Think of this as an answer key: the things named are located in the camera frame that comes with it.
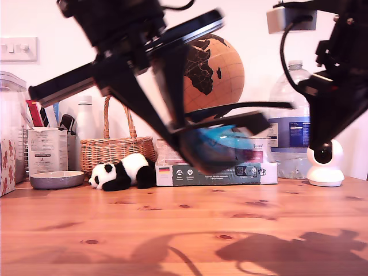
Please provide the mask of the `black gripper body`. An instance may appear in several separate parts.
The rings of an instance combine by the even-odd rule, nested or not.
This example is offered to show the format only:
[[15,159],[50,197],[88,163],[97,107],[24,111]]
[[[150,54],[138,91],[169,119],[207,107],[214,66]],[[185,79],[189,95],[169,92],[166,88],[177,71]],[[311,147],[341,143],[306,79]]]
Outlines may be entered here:
[[367,95],[367,28],[335,27],[316,48],[324,70],[297,85],[302,95]]
[[57,1],[56,4],[65,18],[75,19],[97,55],[90,63],[30,86],[31,100],[43,107],[95,86],[97,68],[110,56],[124,56],[133,72],[142,74],[157,48],[177,41],[190,42],[224,25],[221,11],[213,9],[169,29],[164,21],[166,7],[159,1]]

